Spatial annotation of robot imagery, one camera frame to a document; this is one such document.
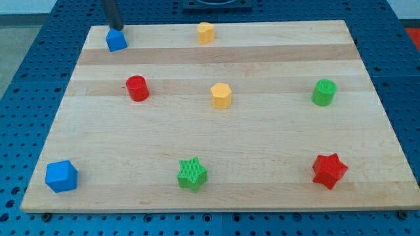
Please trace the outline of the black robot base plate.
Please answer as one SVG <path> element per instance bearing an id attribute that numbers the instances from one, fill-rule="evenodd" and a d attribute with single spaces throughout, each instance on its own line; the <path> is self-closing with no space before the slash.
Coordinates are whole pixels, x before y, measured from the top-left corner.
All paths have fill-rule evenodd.
<path id="1" fill-rule="evenodd" d="M 251 10 L 252 0 L 181 0 L 183 11 L 186 10 Z"/>

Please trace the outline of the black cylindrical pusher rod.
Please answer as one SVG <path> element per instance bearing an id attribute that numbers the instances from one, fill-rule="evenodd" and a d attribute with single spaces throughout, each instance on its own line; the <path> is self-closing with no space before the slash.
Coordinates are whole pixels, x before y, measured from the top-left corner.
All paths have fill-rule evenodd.
<path id="1" fill-rule="evenodd" d="M 121 17 L 119 5 L 116 0 L 102 0 L 104 14 L 110 28 L 121 31 L 124 23 Z"/>

